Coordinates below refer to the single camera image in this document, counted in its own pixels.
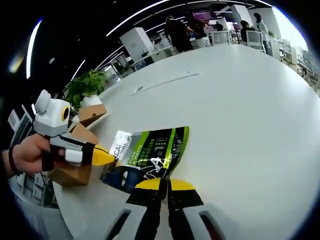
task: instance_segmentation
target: white wall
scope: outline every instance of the white wall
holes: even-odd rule
[[[232,5],[230,8],[231,8],[232,12],[240,14],[241,20],[247,21],[250,26],[253,25],[252,18],[250,16],[246,6]]]
[[[279,25],[282,38],[289,40],[292,46],[308,51],[308,46],[304,37],[290,20],[277,8],[273,7],[272,11]]]
[[[228,30],[235,30],[234,23],[231,21],[227,21],[226,24],[228,25]]]
[[[148,52],[149,53],[154,52],[155,51],[155,47],[152,44],[152,42],[150,41],[150,38],[146,34],[145,30],[142,27],[137,27],[136,30],[137,30],[138,34],[140,35],[140,38],[144,42],[146,48],[148,49]]]
[[[154,46],[142,27],[131,29],[120,40],[134,62],[141,59],[143,53],[154,51]]]
[[[252,19],[252,22],[254,23],[254,26],[256,26],[256,18],[254,16],[254,13],[258,13],[261,15],[268,30],[273,32],[276,35],[277,39],[282,40],[280,28],[272,7],[250,9],[248,10],[248,12]]]
[[[224,17],[220,18],[220,19],[217,19],[217,20],[214,20],[214,23],[216,23],[216,22],[219,22],[223,26],[224,30],[230,30],[229,26],[227,24],[227,21],[226,21],[226,19]]]

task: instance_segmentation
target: black ceiling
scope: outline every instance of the black ceiling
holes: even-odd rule
[[[19,8],[13,12],[13,19],[17,22],[18,31],[13,32],[14,45],[9,48],[10,56],[21,49],[26,51],[30,34],[42,19],[36,34],[32,59],[31,77],[27,84],[33,86],[35,94],[40,89],[59,92],[71,80],[75,71],[83,60],[86,60],[78,74],[95,69],[110,53],[121,46],[119,37],[129,31],[134,24],[164,9],[174,7],[149,17],[140,22],[136,27],[145,30],[163,23],[167,15],[182,17],[186,11],[202,11],[213,9],[219,11],[233,2],[207,1],[186,4],[192,1],[169,0],[152,7],[127,21],[108,37],[106,34],[116,25],[137,11],[157,3],[159,0],[107,0],[99,5],[71,5],[71,6],[37,6],[36,10],[28,12]],[[237,0],[245,6],[252,5],[257,8],[266,7],[263,3],[254,0]],[[154,35],[158,29],[150,31]],[[26,79],[26,58],[15,74],[16,78]]]

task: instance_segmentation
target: potted plant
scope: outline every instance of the potted plant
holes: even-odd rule
[[[276,37],[275,34],[274,34],[272,31],[269,31],[268,33],[269,33],[269,36],[270,36],[271,38],[274,39],[274,38]]]
[[[108,84],[107,77],[101,71],[90,70],[80,77],[75,77],[67,86],[65,100],[72,107],[78,110],[82,101],[97,102],[101,101],[98,95],[104,91],[105,85]]]

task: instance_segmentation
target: desk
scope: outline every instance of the desk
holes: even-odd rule
[[[319,69],[316,65],[310,64],[302,55],[297,55],[297,65],[302,68],[304,80],[313,88],[315,92],[318,91],[320,81],[318,80]]]
[[[135,94],[141,86],[150,89]],[[298,74],[265,53],[224,44],[188,51],[129,75],[100,98],[109,116],[92,131],[106,148],[117,130],[190,126],[173,177],[192,183],[217,216],[234,223],[226,236],[236,231],[236,239],[289,239],[315,203],[320,100]],[[92,168],[88,186],[54,184],[74,237],[103,233],[108,210],[128,198],[99,180],[102,171]],[[156,239],[170,236],[164,203]]]
[[[278,39],[271,38],[270,39],[270,48],[272,52],[272,57],[279,60],[281,62],[281,56],[280,56],[280,46],[279,46]]]
[[[172,52],[174,51],[172,48],[173,48],[172,46],[166,46],[166,47],[164,47],[164,48],[161,48],[161,49],[158,49],[158,50],[156,50],[156,51],[153,51],[153,52],[149,53],[147,56],[144,56],[144,57],[140,58],[140,59],[139,59],[138,61],[136,61],[134,64],[131,64],[131,65],[130,65],[130,68],[134,66],[135,71],[137,71],[137,64],[138,64],[139,62],[141,62],[141,61],[149,58],[149,57],[151,57],[154,62],[160,61],[160,60],[166,58],[166,56],[167,56],[166,53],[165,53],[166,50],[170,50],[170,52],[171,52],[171,54],[172,54]]]

